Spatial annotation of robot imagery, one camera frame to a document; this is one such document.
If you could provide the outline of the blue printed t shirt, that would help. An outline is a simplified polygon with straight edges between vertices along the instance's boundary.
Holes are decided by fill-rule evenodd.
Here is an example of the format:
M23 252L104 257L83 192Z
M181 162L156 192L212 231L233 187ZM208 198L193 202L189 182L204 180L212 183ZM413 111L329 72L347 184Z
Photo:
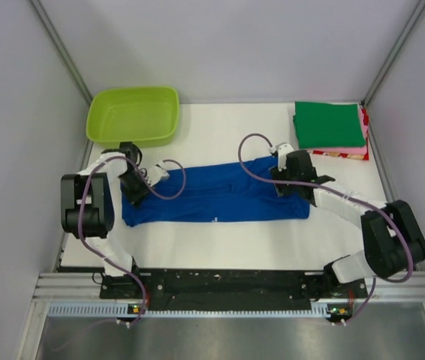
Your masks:
M186 176L179 169L156 185L159 194L171 197L182 182L184 191L172 200L153 194L135 207L122 196L122 219L129 227L152 222L246 222L305 220L310 205L298 195L280 197L273 184L258 181L239 163L189 167Z

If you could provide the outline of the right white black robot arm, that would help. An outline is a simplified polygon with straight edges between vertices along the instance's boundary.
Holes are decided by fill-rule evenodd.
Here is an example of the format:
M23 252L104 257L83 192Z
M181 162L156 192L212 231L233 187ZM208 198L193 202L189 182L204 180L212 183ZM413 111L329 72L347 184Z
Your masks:
M412 272L425 260L425 238L407 202L372 201L331 176L318 175L309 153L287 143L273 146L270 154L277 159L270 175L279 197L298 195L361 231L362 250L324 267L322 285L328 295L341 296L351 282L363 278L386 280L402 270Z

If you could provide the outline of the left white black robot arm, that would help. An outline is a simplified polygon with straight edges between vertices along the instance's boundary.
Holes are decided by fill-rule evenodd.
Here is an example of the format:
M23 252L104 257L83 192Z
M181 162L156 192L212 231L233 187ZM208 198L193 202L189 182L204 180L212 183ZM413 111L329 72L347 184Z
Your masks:
M118 277L116 288L126 297L142 290L142 279L134 274L136 263L124 250L115 232L115 211L111 190L119 182L122 195L133 206L140 205L149 194L143 181L145 170L136 168L142 152L132 142L121 142L117 149L107 149L84 170L61 178L61 224L65 232L81 240L100 257L104 270Z

